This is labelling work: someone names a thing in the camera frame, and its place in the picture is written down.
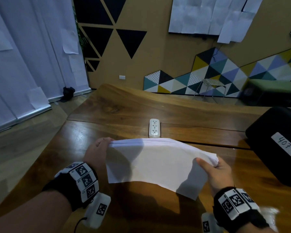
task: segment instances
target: white curtain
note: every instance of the white curtain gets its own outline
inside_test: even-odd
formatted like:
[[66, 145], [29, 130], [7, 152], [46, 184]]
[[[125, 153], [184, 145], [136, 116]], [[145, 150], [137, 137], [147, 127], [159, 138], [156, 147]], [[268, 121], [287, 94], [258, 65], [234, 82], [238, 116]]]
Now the white curtain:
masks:
[[90, 91], [71, 0], [0, 0], [0, 130], [50, 109], [65, 86]]

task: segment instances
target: wooden table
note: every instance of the wooden table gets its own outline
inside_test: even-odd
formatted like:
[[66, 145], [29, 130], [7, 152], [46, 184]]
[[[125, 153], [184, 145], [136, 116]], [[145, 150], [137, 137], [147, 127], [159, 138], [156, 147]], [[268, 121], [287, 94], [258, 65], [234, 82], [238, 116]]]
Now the wooden table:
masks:
[[[58, 170], [82, 160], [99, 137], [146, 138], [151, 118], [162, 137], [217, 153], [233, 169], [235, 184], [262, 206], [279, 210], [276, 225], [291, 232], [291, 188], [282, 185], [245, 143], [245, 129], [268, 108], [209, 104], [102, 85], [77, 108], [25, 176], [0, 205], [0, 216], [36, 196]], [[208, 184], [196, 201], [144, 182], [111, 184], [111, 204], [95, 232], [202, 232], [200, 217], [212, 211]], [[75, 211], [62, 232], [73, 232], [85, 210]], [[78, 232], [94, 232], [82, 224]]]

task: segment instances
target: green cushion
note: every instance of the green cushion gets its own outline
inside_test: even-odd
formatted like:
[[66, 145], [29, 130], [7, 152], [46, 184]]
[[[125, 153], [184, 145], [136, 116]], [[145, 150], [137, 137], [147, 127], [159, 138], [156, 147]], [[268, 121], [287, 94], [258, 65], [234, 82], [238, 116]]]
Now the green cushion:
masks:
[[251, 79], [250, 83], [266, 92], [291, 93], [291, 82], [281, 80]]

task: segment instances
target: power strip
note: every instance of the power strip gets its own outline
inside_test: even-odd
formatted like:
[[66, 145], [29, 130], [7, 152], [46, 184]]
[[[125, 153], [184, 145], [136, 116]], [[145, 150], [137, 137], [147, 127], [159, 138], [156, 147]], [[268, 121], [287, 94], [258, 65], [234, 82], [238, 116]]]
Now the power strip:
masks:
[[150, 119], [149, 138], [161, 137], [161, 124], [158, 119]]

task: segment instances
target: black case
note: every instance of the black case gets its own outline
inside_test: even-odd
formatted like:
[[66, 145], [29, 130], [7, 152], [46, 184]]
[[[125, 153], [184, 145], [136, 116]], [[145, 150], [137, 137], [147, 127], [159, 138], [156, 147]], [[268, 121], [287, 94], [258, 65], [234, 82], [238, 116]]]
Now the black case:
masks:
[[291, 143], [291, 109], [269, 109], [246, 130], [247, 142], [276, 178], [291, 186], [291, 156], [271, 138], [277, 132]]

